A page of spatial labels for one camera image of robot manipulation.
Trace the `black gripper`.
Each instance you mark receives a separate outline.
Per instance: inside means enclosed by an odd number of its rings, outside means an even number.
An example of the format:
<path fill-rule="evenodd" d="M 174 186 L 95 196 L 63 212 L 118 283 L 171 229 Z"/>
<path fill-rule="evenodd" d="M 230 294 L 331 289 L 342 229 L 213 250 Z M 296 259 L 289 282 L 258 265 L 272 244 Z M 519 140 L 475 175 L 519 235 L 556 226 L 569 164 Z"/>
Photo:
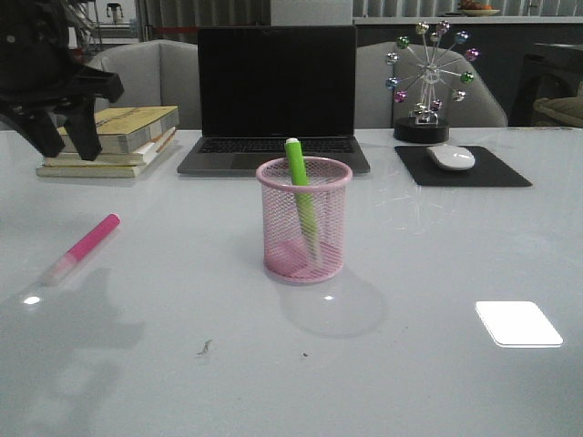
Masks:
<path fill-rule="evenodd" d="M 57 106 L 78 155 L 94 161 L 102 150 L 94 97 L 115 102 L 124 92 L 118 75 L 86 67 L 69 51 L 71 28 L 95 27 L 79 1 L 1 3 L 1 121 L 46 158 L 65 146 L 47 111 Z"/>

